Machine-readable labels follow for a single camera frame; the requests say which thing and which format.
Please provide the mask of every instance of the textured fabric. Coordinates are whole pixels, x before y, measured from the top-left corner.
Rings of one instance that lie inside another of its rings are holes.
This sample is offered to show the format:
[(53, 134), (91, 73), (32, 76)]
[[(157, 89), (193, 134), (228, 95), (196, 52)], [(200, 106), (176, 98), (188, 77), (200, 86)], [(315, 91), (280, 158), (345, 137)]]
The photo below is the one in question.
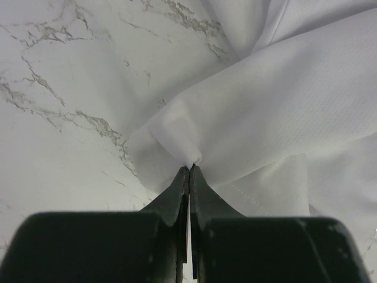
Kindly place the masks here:
[(159, 192), (195, 163), (246, 215), (310, 208), (365, 241), (377, 227), (377, 2), (210, 2), (240, 61), (131, 136), (138, 177)]

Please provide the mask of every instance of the white cloth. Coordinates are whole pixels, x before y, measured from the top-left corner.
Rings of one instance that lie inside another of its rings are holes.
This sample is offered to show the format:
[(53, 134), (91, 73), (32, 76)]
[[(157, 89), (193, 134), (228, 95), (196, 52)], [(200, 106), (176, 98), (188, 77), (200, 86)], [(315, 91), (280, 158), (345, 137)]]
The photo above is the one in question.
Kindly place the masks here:
[(128, 142), (159, 191), (182, 165), (246, 215), (377, 228), (377, 2), (210, 0), (240, 61), (172, 99)]

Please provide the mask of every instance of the white fabric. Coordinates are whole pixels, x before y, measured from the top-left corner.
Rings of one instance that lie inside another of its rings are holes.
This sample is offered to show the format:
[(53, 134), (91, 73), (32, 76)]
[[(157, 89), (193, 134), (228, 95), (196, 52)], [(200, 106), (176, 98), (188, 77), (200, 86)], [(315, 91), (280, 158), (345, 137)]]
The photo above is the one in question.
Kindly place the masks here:
[(195, 163), (246, 215), (310, 207), (365, 241), (377, 227), (377, 2), (210, 2), (240, 61), (131, 136), (138, 177), (159, 192)]

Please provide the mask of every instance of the white marble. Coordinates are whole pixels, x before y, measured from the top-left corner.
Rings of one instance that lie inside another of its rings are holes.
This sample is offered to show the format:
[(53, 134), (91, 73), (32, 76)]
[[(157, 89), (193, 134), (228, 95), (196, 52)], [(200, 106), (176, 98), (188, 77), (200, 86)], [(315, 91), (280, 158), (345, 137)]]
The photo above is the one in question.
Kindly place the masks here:
[(0, 2), (0, 259), (28, 215), (139, 210), (125, 141), (236, 61), (201, 0)]

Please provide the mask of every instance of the fabric seam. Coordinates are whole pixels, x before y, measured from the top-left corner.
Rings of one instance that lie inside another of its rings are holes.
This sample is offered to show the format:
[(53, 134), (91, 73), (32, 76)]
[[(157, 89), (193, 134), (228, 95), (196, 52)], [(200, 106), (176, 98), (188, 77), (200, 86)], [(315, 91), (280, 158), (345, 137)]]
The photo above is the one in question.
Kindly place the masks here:
[(273, 37), (275, 36), (275, 33), (277, 31), (277, 28), (279, 27), (280, 23), (282, 22), (283, 16), (284, 16), (285, 12), (287, 11), (287, 7), (288, 7), (289, 2), (290, 2), (290, 0), (287, 0), (287, 2), (285, 4), (285, 7), (284, 7), (284, 11), (282, 12), (282, 14), (280, 16), (279, 22), (277, 22), (276, 28), (273, 31), (273, 34), (272, 34), (271, 39), (270, 39), (269, 43), (267, 44), (267, 46), (270, 46), (270, 44), (271, 44), (271, 42), (273, 40)]

